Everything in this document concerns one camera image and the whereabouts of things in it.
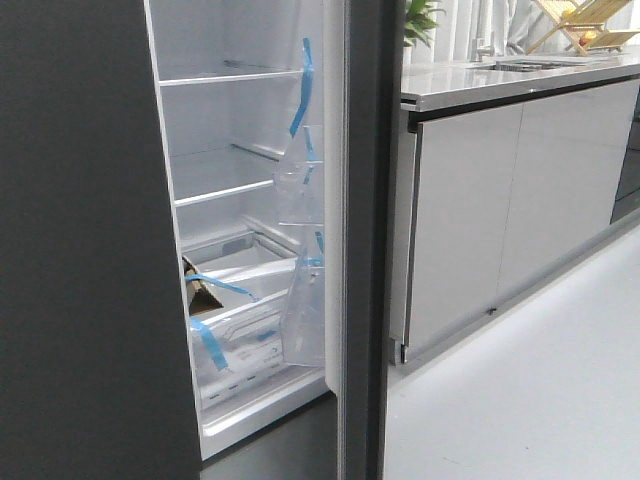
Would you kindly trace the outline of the dark grey fridge door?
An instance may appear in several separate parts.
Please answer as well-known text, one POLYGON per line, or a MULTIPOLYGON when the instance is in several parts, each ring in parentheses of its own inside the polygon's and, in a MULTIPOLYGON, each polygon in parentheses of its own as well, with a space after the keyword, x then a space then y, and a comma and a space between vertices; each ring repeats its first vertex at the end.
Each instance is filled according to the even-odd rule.
POLYGON ((139 1, 1 5, 1 475, 200 470, 139 1))
POLYGON ((337 398, 341 479, 383 475, 404 9, 401 1, 330 1, 325 11, 325 378, 337 398))

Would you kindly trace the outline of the clear upper door bin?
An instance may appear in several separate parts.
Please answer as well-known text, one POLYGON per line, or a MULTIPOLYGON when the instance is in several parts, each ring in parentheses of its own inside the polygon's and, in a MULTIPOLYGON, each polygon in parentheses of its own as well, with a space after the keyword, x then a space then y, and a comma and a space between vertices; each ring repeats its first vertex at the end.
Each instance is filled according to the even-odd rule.
POLYGON ((324 223, 324 146, 321 125, 302 125, 275 173, 277 220, 283 225, 324 223))

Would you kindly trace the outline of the clear lower door bin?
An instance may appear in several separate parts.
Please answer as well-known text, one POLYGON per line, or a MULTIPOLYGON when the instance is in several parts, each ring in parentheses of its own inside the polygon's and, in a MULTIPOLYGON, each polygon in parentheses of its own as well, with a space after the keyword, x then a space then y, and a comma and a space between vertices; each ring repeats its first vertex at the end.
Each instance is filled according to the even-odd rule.
POLYGON ((324 366, 324 235, 316 228, 296 259, 281 315, 284 360, 305 367, 324 366))

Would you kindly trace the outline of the middle glass fridge shelf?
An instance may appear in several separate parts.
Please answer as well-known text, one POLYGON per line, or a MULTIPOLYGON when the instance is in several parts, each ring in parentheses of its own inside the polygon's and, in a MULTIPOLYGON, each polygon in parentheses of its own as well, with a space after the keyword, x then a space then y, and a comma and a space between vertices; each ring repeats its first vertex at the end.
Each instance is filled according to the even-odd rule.
POLYGON ((170 158, 175 205, 247 193, 273 184, 277 162, 231 145, 170 158))

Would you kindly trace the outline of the glass fridge shelf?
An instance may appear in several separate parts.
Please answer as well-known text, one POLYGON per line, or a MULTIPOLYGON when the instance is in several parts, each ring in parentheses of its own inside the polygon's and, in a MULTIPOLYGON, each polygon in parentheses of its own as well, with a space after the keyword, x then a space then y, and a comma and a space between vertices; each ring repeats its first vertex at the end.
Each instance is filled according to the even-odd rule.
POLYGON ((273 184, 277 162, 231 145, 170 158, 175 205, 247 193, 273 184))
POLYGON ((195 69, 173 68, 160 76, 161 87, 192 86, 251 80, 299 77, 303 72, 299 68, 268 67, 244 62, 226 60, 215 71, 196 71, 195 69))

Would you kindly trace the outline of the grey cabinet door left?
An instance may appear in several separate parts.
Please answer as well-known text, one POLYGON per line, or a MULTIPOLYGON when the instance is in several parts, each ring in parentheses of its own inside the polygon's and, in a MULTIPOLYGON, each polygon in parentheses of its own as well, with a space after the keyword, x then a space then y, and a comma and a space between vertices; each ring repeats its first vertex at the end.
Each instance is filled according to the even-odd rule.
POLYGON ((406 351, 429 348, 492 306, 523 107, 420 126, 406 351))

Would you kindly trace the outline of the white fridge interior body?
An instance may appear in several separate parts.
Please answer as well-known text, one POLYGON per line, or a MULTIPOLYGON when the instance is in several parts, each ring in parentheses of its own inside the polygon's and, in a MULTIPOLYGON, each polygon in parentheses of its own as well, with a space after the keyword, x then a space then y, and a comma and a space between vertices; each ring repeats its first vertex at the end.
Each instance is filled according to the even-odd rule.
POLYGON ((173 68, 215 71, 224 61, 303 69, 311 41, 313 89, 302 125, 324 125, 324 23, 330 1, 149 1, 145 5, 154 79, 170 183, 176 251, 181 264, 185 324, 203 459, 210 459, 331 390, 324 376, 290 382, 221 415, 207 415, 198 396, 182 256, 201 274, 249 290, 290 288, 296 259, 324 223, 283 225, 273 184, 195 205, 177 207, 170 158, 237 146, 278 163, 293 138, 289 127, 300 101, 299 77, 161 87, 173 68))

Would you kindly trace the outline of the upper glass fridge shelf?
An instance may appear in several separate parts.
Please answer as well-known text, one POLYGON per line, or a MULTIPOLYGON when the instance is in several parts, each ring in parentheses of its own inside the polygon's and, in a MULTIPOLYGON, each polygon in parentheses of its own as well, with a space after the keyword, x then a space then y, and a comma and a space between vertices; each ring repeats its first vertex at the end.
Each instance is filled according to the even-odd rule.
POLYGON ((251 80, 299 77, 303 72, 299 68, 268 67, 244 62, 226 60, 215 71, 196 71, 195 69, 173 68, 160 76, 161 87, 192 86, 251 80))

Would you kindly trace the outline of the grey cabinet door right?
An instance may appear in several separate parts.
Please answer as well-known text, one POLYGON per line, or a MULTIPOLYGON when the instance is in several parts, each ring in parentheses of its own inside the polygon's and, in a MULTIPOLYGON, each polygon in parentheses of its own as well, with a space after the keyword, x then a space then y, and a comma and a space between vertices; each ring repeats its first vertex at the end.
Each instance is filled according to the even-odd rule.
POLYGON ((525 103, 499 295, 608 226, 638 89, 629 80, 525 103))

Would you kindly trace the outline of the blue tape on cardboard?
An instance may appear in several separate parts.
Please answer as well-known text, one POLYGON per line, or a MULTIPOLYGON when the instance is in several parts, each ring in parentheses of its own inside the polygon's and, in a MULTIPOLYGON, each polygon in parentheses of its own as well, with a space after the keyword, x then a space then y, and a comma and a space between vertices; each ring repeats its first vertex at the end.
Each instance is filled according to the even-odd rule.
POLYGON ((260 297, 254 295, 252 292, 250 292, 249 290, 242 288, 240 286, 237 285, 233 285, 227 282, 223 282, 219 279, 210 277, 210 276, 206 276, 203 274, 191 274, 191 275, 187 275, 185 276, 185 280, 186 281, 204 281, 206 283, 215 285, 219 288, 223 288, 226 290, 230 290, 233 291, 235 293, 239 293, 239 294, 243 294, 243 295, 247 295, 251 298, 252 302, 258 302, 260 300, 260 297))

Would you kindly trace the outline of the brown cardboard piece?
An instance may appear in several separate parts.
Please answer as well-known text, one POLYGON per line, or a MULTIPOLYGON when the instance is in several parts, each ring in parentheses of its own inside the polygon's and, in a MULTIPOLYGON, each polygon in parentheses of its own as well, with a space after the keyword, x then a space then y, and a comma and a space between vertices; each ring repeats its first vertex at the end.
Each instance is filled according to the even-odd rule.
POLYGON ((182 256, 182 262, 189 314, 201 315, 222 309, 223 305, 215 297, 213 290, 204 280, 198 278, 201 274, 198 268, 186 256, 182 256))

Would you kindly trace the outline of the blue tape on drawer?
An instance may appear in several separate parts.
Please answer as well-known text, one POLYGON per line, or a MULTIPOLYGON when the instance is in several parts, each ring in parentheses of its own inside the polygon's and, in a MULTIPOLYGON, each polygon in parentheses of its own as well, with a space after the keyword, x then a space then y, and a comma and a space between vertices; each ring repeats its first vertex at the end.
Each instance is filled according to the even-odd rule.
POLYGON ((190 323, 192 328, 199 334, 205 349, 207 350, 211 360, 215 367, 221 371, 228 368, 228 362, 224 355, 224 352, 218 343, 216 337, 212 331, 200 322, 197 318, 191 317, 190 323))

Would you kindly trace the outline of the long blue tape strip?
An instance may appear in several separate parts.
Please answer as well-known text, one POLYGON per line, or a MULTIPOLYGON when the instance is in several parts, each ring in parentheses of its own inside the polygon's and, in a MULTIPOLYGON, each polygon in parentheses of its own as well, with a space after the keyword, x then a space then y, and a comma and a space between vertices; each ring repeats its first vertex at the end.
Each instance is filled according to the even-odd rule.
POLYGON ((314 63, 311 50, 311 41, 309 38, 304 37, 303 44, 303 72, 300 85, 300 101, 296 113, 292 119, 289 127, 289 134, 292 138, 296 136, 296 133, 302 123, 302 120, 308 110, 312 89, 313 89, 313 76, 314 76, 314 63))

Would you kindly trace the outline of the steel sink faucet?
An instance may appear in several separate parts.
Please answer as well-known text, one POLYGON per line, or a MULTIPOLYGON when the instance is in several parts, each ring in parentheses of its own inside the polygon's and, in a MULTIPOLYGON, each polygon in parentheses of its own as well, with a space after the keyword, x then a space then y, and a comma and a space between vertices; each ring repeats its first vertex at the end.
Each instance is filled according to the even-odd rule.
POLYGON ((492 25, 492 0, 479 0, 476 30, 471 40, 471 61, 482 62, 485 57, 495 55, 492 25))

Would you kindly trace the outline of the black built-in oven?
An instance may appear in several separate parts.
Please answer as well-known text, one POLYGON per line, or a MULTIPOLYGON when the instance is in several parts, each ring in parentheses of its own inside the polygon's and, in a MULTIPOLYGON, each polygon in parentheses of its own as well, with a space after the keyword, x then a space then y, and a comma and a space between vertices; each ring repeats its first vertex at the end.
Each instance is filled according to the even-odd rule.
POLYGON ((611 224, 639 208, 639 149, 639 100, 636 100, 626 154, 611 215, 611 224))

